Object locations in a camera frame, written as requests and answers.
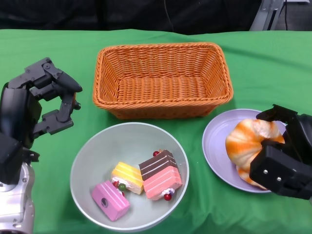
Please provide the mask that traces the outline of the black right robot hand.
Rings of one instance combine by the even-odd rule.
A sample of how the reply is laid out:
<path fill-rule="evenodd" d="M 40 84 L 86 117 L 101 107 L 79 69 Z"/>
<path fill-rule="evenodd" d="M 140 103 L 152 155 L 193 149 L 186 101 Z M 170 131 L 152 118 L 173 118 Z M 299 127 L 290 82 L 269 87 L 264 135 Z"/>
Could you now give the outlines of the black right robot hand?
<path fill-rule="evenodd" d="M 277 195 L 311 199 L 312 117 L 273 105 L 256 118 L 285 123 L 285 142 L 261 142 L 263 148 L 251 162 L 250 178 Z"/>

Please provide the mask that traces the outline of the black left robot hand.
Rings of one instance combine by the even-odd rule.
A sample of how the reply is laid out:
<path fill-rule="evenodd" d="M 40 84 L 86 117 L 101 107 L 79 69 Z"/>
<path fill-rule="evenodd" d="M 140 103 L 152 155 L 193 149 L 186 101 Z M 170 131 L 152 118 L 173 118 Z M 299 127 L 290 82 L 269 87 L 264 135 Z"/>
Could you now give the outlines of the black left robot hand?
<path fill-rule="evenodd" d="M 80 109 L 76 93 L 82 87 L 67 73 L 44 58 L 6 83 L 0 98 L 0 131 L 30 149 L 39 136 L 51 135 L 74 125 L 71 114 Z M 40 100 L 61 99 L 58 110 L 42 114 Z"/>

